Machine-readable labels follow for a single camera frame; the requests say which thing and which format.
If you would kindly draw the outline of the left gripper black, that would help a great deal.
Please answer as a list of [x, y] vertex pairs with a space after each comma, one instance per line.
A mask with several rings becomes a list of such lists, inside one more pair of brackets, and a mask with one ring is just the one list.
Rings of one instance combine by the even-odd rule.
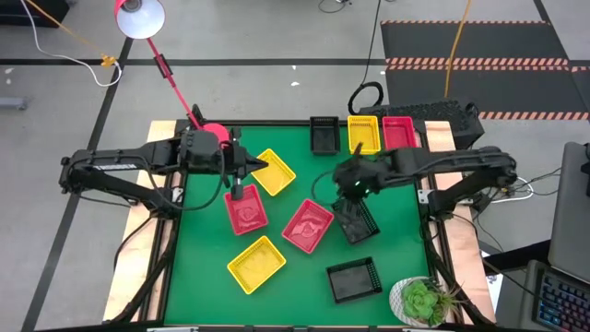
[[239, 129], [231, 129], [229, 139], [222, 141], [211, 132], [186, 131], [180, 135], [179, 163], [189, 173], [231, 175], [243, 180], [267, 167], [268, 162], [251, 156], [240, 138]]

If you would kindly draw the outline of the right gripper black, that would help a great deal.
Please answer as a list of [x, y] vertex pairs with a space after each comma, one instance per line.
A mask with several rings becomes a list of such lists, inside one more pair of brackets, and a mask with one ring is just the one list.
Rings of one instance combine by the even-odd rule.
[[363, 143], [354, 148], [353, 157], [339, 163], [334, 169], [332, 181], [342, 200], [342, 214], [348, 218], [361, 218], [365, 212], [362, 198], [378, 194], [395, 178], [395, 172], [386, 160], [370, 160], [361, 156]]

